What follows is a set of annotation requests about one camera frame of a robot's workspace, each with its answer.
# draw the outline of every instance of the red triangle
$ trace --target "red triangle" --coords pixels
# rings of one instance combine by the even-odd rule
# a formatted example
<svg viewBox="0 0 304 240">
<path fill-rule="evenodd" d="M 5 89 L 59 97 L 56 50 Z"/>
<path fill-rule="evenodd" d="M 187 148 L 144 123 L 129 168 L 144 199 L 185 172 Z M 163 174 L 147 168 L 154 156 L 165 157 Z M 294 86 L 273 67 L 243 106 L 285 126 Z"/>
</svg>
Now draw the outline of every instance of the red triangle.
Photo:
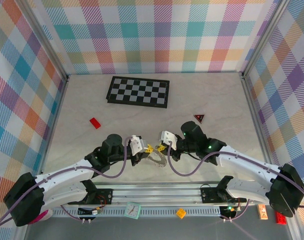
<svg viewBox="0 0 304 240">
<path fill-rule="evenodd" d="M 201 124 L 203 122 L 203 118 L 204 118 L 204 114 L 200 114 L 200 115 L 194 115 L 194 117 L 199 121 L 199 123 Z"/>
</svg>

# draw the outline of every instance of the orange tag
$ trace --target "orange tag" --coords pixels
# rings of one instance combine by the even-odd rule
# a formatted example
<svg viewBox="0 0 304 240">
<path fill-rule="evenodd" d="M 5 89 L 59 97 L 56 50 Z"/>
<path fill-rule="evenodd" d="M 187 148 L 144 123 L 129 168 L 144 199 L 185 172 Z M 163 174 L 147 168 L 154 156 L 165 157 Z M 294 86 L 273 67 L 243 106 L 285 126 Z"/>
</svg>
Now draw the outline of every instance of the orange tag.
<svg viewBox="0 0 304 240">
<path fill-rule="evenodd" d="M 267 220 L 267 212 L 264 204 L 258 204 L 257 205 L 258 214 L 260 216 L 261 220 Z"/>
<path fill-rule="evenodd" d="M 183 217 L 185 217 L 186 215 L 186 211 L 182 208 L 180 208 L 177 212 L 176 215 L 178 215 L 181 219 L 183 219 Z"/>
</svg>

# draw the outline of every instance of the black and white checkerboard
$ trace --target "black and white checkerboard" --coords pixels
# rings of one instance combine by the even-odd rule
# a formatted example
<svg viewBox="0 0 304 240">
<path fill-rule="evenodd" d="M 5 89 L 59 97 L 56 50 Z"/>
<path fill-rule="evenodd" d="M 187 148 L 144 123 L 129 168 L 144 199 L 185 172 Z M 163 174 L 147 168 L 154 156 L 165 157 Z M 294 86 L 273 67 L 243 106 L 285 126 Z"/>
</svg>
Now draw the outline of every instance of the black and white checkerboard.
<svg viewBox="0 0 304 240">
<path fill-rule="evenodd" d="M 167 108 L 169 81 L 113 76 L 108 103 Z"/>
</svg>

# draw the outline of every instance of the red object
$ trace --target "red object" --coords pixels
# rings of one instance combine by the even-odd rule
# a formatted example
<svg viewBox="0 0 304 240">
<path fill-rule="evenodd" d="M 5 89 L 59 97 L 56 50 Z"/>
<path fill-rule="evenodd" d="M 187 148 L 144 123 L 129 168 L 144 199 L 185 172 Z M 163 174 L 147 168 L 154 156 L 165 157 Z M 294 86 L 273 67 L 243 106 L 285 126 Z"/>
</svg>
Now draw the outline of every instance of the red object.
<svg viewBox="0 0 304 240">
<path fill-rule="evenodd" d="M 275 218 L 276 218 L 276 223 L 277 224 L 282 224 L 282 225 L 286 224 L 286 218 L 285 218 L 285 216 L 283 216 L 279 212 L 275 212 Z"/>
<path fill-rule="evenodd" d="M 194 115 L 194 117 L 199 121 L 201 124 L 203 122 L 204 114 L 203 115 Z"/>
<path fill-rule="evenodd" d="M 96 129 L 98 129 L 101 126 L 101 124 L 96 120 L 96 118 L 92 118 L 90 122 Z"/>
</svg>

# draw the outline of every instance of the clock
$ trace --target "clock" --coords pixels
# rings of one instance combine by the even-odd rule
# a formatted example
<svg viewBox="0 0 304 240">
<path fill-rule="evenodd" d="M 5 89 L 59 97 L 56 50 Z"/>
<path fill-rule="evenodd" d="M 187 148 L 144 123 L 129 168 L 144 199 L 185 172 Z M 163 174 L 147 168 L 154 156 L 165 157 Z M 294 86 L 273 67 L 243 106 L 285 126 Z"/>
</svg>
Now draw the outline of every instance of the clock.
<svg viewBox="0 0 304 240">
<path fill-rule="evenodd" d="M 141 205 L 134 202 L 128 202 L 127 206 L 125 208 L 125 214 L 124 216 L 132 218 L 132 219 L 138 219 L 141 212 Z"/>
</svg>

